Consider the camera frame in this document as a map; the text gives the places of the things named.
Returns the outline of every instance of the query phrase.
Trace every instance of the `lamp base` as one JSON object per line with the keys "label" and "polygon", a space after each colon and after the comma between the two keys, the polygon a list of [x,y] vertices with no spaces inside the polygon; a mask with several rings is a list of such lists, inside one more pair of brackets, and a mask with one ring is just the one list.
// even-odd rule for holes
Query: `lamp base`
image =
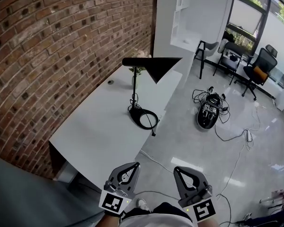
{"label": "lamp base", "polygon": [[[152,112],[149,111],[147,109],[142,109],[142,108],[137,108],[137,107],[133,107],[130,109],[129,111],[133,121],[142,129],[144,130],[152,130],[153,128],[155,128],[159,122],[159,119],[157,117],[157,115]],[[150,114],[152,115],[155,119],[156,119],[156,123],[154,125],[151,124],[151,127],[146,127],[143,124],[141,124],[141,117],[145,114]]]}

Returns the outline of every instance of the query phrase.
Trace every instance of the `chair seat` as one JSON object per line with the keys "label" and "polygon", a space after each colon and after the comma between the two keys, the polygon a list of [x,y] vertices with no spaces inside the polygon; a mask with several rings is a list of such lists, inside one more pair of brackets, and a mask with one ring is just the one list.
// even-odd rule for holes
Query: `chair seat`
{"label": "chair seat", "polygon": [[236,71],[237,70],[237,63],[235,61],[232,61],[226,57],[223,57],[220,61],[220,64],[227,67],[228,69],[232,70],[232,71]]}
{"label": "chair seat", "polygon": [[256,84],[263,83],[263,80],[261,77],[259,77],[256,73],[254,73],[254,69],[251,66],[245,66],[244,71],[246,75]]}

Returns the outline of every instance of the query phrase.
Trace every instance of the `lamp shade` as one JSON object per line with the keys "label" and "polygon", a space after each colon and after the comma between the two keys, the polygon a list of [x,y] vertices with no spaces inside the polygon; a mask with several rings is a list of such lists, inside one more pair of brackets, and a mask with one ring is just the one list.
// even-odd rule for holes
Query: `lamp shade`
{"label": "lamp shade", "polygon": [[181,58],[156,57],[156,58],[124,58],[122,64],[128,67],[144,67],[155,83],[176,65]]}

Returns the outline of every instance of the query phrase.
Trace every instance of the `black office chair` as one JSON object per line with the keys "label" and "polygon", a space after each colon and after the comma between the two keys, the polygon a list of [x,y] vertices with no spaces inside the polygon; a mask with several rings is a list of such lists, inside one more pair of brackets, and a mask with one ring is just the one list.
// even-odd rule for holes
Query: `black office chair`
{"label": "black office chair", "polygon": [[[230,50],[230,51],[234,52],[234,54],[231,56],[231,58],[234,58],[235,61],[233,61],[233,60],[231,60],[231,59],[229,59],[229,58],[224,56],[224,51],[225,50]],[[235,43],[232,43],[232,42],[228,42],[225,45],[225,47],[224,47],[224,49],[222,51],[222,54],[221,54],[221,57],[219,59],[218,64],[222,65],[223,67],[225,67],[225,69],[228,72],[233,74],[230,84],[232,83],[232,80],[235,77],[236,71],[238,69],[238,66],[240,64],[240,61],[242,59],[242,56],[243,56],[244,52],[245,52],[245,49],[243,47],[241,47],[241,46],[239,46],[239,45],[237,45]]]}
{"label": "black office chair", "polygon": [[237,81],[238,81],[238,82],[246,85],[246,89],[245,89],[244,93],[242,94],[242,96],[245,96],[245,93],[246,93],[247,89],[249,88],[251,93],[255,97],[254,100],[256,101],[257,97],[256,97],[253,89],[256,88],[257,86],[254,85],[254,87],[252,88],[252,82],[254,82],[254,84],[257,84],[257,85],[262,85],[262,86],[264,85],[264,83],[267,81],[267,79],[269,77],[269,72],[273,68],[275,68],[275,66],[278,63],[276,61],[275,57],[273,56],[273,54],[275,56],[277,55],[277,51],[274,48],[273,48],[273,53],[270,53],[266,49],[261,48],[259,56],[257,57],[256,61],[251,66],[245,66],[243,68],[246,75],[249,77],[249,81],[243,82],[243,81],[240,81],[240,80],[236,80],[234,82],[234,83],[237,83]]}

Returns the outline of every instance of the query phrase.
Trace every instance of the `person's arm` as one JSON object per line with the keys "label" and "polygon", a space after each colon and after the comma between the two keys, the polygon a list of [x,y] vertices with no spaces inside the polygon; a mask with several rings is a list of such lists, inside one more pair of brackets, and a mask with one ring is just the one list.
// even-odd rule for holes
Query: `person's arm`
{"label": "person's arm", "polygon": [[198,227],[219,227],[219,224],[214,218],[209,218],[198,223]]}
{"label": "person's arm", "polygon": [[118,227],[119,225],[119,217],[114,217],[105,214],[103,218],[99,221],[96,227]]}

